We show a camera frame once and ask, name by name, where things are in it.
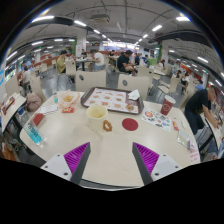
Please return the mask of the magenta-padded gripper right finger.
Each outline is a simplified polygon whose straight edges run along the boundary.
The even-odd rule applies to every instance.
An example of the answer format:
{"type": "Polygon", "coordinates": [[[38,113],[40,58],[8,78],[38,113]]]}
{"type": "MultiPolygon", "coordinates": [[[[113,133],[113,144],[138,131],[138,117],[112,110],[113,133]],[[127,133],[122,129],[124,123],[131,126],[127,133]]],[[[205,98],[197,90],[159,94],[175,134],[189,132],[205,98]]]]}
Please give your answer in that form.
{"type": "Polygon", "coordinates": [[[133,143],[132,153],[145,185],[182,169],[169,155],[159,155],[139,143],[133,143]]]}

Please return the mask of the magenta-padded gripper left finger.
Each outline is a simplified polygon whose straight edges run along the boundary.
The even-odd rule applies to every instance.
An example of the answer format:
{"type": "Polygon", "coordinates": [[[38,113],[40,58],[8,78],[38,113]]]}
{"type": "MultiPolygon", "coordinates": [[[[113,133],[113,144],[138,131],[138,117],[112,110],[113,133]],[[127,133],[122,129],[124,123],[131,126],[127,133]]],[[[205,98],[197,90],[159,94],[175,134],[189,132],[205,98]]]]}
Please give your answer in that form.
{"type": "Polygon", "coordinates": [[[90,152],[90,143],[84,143],[66,154],[56,154],[42,169],[79,185],[90,152]]]}

